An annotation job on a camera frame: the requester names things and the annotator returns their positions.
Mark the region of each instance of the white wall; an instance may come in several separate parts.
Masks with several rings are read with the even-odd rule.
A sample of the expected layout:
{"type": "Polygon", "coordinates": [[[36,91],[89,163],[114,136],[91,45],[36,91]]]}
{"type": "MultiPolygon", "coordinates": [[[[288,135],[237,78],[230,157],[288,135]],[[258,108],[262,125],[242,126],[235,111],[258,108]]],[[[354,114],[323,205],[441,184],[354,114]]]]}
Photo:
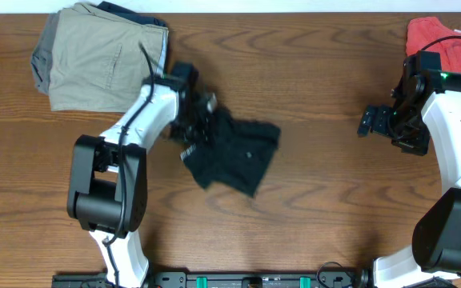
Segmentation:
{"type": "MultiPolygon", "coordinates": [[[[82,0],[0,0],[0,13],[51,13],[82,0]]],[[[101,1],[90,1],[99,4],[101,1]]],[[[461,12],[461,0],[113,0],[135,12],[461,12]]]]}

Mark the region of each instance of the pocket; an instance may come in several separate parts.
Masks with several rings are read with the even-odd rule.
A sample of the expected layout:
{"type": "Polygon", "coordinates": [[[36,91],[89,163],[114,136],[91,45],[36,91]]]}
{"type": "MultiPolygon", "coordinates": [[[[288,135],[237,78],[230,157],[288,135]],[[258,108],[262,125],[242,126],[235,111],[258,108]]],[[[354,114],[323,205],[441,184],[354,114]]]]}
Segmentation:
{"type": "Polygon", "coordinates": [[[118,59],[120,58],[121,53],[122,53],[122,44],[119,43],[117,44],[114,54],[103,63],[103,71],[104,71],[104,79],[105,79],[105,84],[103,87],[104,89],[111,89],[111,83],[113,82],[113,78],[115,75],[115,67],[117,65],[118,59]]]}
{"type": "Polygon", "coordinates": [[[143,74],[149,72],[145,66],[145,56],[138,48],[138,43],[128,42],[115,63],[111,89],[138,95],[142,88],[143,74]]]}

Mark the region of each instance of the folded clothes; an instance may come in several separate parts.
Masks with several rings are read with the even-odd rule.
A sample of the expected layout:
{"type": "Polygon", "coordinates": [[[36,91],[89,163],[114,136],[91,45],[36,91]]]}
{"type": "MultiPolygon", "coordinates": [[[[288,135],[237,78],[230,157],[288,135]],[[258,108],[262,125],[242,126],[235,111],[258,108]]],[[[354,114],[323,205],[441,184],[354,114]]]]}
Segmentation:
{"type": "Polygon", "coordinates": [[[58,13],[47,17],[46,26],[31,55],[31,73],[35,81],[35,88],[44,94],[49,93],[50,71],[53,67],[53,44],[58,20],[58,13]]]}
{"type": "MultiPolygon", "coordinates": [[[[132,22],[136,22],[138,24],[152,24],[166,27],[165,22],[157,18],[151,16],[142,16],[131,10],[106,1],[101,2],[97,8],[127,20],[131,20],[132,22]]],[[[53,66],[53,44],[56,36],[56,29],[58,27],[59,16],[59,12],[49,15],[46,20],[44,30],[40,35],[40,39],[38,40],[38,43],[31,55],[31,73],[35,82],[35,88],[44,94],[49,94],[50,72],[53,66]]],[[[164,46],[166,45],[167,41],[166,37],[167,35],[165,35],[163,39],[164,46]]],[[[165,57],[160,59],[161,70],[164,67],[164,58],[165,57]]]]}
{"type": "Polygon", "coordinates": [[[140,25],[88,4],[63,9],[53,46],[51,109],[126,112],[149,77],[138,44],[161,74],[167,36],[165,27],[140,25]]]}
{"type": "Polygon", "coordinates": [[[208,141],[193,144],[181,159],[202,188],[222,182],[253,197],[279,146],[280,129],[236,121],[222,108],[213,116],[208,141]]]}
{"type": "Polygon", "coordinates": [[[152,16],[142,16],[124,7],[106,1],[103,1],[101,2],[101,4],[97,5],[97,8],[112,13],[113,15],[125,18],[127,20],[131,20],[132,22],[136,22],[138,24],[152,24],[156,26],[166,27],[165,22],[157,18],[154,18],[152,16]]]}

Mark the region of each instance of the red cloth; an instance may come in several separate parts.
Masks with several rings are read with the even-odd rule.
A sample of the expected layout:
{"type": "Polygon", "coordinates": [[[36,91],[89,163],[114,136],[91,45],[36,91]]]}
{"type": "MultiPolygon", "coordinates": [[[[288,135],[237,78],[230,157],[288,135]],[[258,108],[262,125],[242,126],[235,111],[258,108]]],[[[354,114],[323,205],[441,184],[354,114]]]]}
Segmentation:
{"type": "MultiPolygon", "coordinates": [[[[461,35],[461,33],[445,27],[436,17],[414,19],[408,24],[407,55],[415,54],[426,44],[450,35],[461,35]]],[[[449,39],[434,44],[428,48],[428,51],[440,53],[444,71],[461,73],[460,39],[449,39]]]]}

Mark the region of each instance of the table surface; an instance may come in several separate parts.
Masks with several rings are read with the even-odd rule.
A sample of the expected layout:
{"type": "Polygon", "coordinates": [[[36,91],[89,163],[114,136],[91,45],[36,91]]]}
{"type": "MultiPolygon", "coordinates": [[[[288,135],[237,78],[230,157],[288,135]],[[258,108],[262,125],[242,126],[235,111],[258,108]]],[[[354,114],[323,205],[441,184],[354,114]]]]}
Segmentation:
{"type": "MultiPolygon", "coordinates": [[[[357,138],[367,104],[391,103],[407,24],[425,14],[161,14],[170,62],[193,62],[236,118],[282,128],[255,199],[197,186],[182,147],[158,141],[147,162],[140,226],[157,266],[191,271],[368,266],[411,243],[440,196],[433,147],[401,154],[357,138]]],[[[461,29],[461,14],[438,14],[461,29]]],[[[30,55],[46,15],[0,15],[0,287],[45,287],[53,274],[105,268],[90,235],[67,216],[72,148],[118,114],[51,112],[30,55]]]]}

